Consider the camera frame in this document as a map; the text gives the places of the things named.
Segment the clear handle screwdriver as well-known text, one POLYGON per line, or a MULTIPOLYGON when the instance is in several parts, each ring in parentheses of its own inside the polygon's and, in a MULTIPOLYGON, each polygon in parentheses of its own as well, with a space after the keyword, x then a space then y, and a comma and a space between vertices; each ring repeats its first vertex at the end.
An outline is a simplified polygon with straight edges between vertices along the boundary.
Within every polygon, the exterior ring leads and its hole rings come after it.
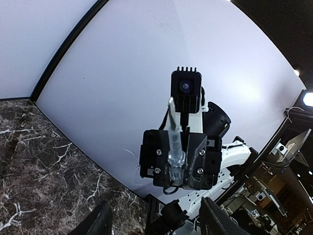
POLYGON ((168 138, 169 138, 169 176, 175 187, 181 187, 184 181, 186 154, 182 148, 180 114, 176 112, 174 98, 168 100, 168 138))

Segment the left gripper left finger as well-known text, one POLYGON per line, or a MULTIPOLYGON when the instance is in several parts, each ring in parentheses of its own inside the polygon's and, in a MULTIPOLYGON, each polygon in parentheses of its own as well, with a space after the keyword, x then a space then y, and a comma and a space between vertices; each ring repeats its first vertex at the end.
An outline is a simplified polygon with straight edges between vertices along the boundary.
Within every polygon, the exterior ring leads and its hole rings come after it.
POLYGON ((107 200, 101 201, 75 229, 74 235, 111 235, 113 213, 107 200))

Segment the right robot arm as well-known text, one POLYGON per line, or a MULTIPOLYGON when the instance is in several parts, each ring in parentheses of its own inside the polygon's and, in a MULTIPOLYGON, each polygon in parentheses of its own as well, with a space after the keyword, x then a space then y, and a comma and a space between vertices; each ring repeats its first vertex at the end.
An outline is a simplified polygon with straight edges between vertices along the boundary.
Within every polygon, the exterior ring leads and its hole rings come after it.
POLYGON ((166 204, 147 234, 166 235, 194 219, 202 198, 219 196, 232 184, 230 168, 246 165, 257 156, 239 137, 222 144, 230 123, 219 106, 205 101, 201 88, 194 94, 173 94, 161 126, 144 132, 140 176, 151 178, 164 194, 169 194, 169 188, 194 191, 166 204))

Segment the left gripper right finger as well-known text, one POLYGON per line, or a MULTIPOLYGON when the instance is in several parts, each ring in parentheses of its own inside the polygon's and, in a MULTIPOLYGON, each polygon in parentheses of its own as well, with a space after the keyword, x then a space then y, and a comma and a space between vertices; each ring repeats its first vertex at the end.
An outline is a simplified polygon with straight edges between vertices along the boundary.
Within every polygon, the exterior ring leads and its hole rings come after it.
POLYGON ((199 210, 202 235, 248 235, 236 225, 209 197, 201 198, 199 210))

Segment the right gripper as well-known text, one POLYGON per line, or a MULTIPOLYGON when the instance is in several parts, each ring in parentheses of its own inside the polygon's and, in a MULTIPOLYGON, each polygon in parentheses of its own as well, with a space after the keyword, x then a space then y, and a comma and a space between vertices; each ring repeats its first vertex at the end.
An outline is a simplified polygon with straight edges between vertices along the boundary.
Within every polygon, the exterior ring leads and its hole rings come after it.
POLYGON ((218 181, 222 139, 205 133, 146 130, 140 147, 140 177, 154 186, 209 190, 218 181))

